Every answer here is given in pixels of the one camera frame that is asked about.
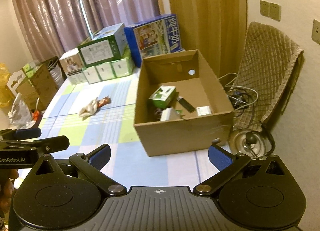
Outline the left hand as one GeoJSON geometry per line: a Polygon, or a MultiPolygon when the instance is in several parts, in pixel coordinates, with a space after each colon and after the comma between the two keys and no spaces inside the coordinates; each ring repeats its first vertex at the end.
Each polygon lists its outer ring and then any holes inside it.
{"type": "Polygon", "coordinates": [[[1,217],[9,211],[14,192],[13,180],[18,178],[17,169],[1,169],[1,217]]]}

